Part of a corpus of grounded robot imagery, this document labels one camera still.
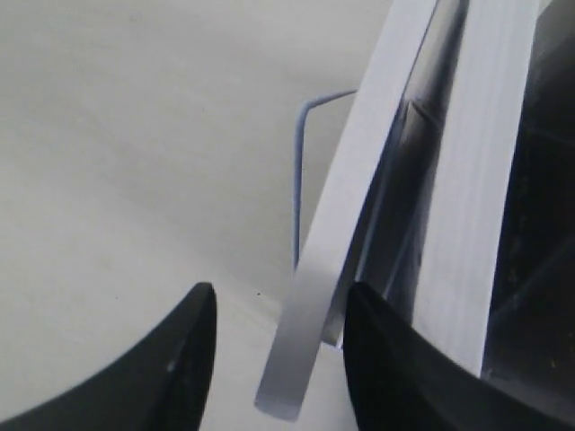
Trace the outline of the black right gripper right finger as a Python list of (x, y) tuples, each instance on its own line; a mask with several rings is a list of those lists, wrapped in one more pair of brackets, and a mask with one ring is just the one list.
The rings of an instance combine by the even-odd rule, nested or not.
[(467, 373), (370, 285), (348, 292), (343, 356), (361, 430), (569, 430)]

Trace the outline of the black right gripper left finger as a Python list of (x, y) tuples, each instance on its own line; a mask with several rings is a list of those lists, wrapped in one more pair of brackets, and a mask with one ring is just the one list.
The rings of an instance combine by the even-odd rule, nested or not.
[(197, 430), (217, 343), (217, 297), (197, 283), (127, 353), (3, 430)]

